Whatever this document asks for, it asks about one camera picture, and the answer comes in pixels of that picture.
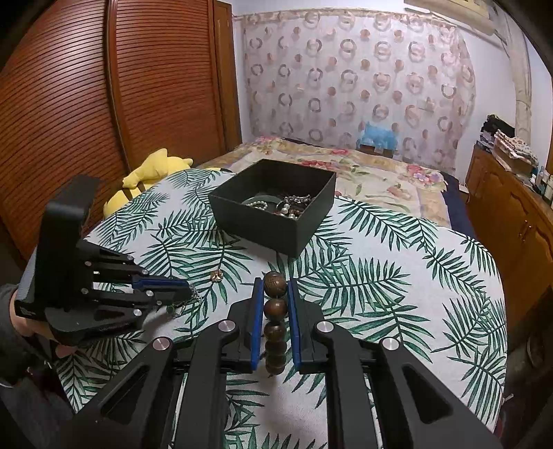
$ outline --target curtain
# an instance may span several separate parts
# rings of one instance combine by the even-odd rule
[[[532,77],[530,60],[524,34],[516,22],[502,9],[496,8],[494,21],[502,35],[503,48],[509,56],[517,108],[515,111],[515,135],[530,145],[532,127]]]
[[[358,9],[242,20],[254,135],[352,149],[363,132],[385,134],[395,159],[454,174],[476,98],[454,25]]]

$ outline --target silver bolt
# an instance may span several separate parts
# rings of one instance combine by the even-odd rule
[[[319,332],[328,333],[332,332],[334,329],[334,324],[330,323],[329,321],[319,321],[317,323],[317,330]]]
[[[389,351],[395,351],[397,348],[399,348],[399,341],[397,341],[395,338],[388,337],[382,340],[382,346]]]
[[[171,345],[171,342],[166,337],[158,337],[152,343],[156,351],[164,351]]]
[[[223,320],[219,323],[217,327],[222,332],[231,332],[236,327],[236,324],[234,321],[231,320]]]

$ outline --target stuffed animal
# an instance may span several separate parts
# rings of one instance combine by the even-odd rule
[[[188,170],[193,163],[192,159],[168,157],[167,148],[161,148],[153,152],[140,167],[123,179],[122,187],[104,204],[104,218],[117,212],[130,200],[145,192],[166,176],[177,171]]]

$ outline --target open black box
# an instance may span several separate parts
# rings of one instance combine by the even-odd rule
[[[279,253],[297,257],[334,203],[336,173],[262,159],[209,193],[219,228]],[[241,204],[255,195],[311,195],[297,220]]]

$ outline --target table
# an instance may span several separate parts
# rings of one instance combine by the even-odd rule
[[[101,223],[89,239],[135,257],[153,274],[185,277],[194,304],[152,312],[141,331],[80,348],[58,364],[62,385],[80,409],[156,336],[197,334],[251,295],[269,270],[297,278],[326,319],[357,338],[394,336],[490,428],[505,378],[507,334],[501,282],[477,241],[424,218],[336,197],[296,259],[232,237],[216,227],[207,194],[230,173],[178,172]],[[210,272],[221,269],[223,280]],[[124,285],[99,285],[125,289]],[[226,447],[322,448],[326,444],[322,374],[295,373],[289,360],[271,377],[229,375]]]

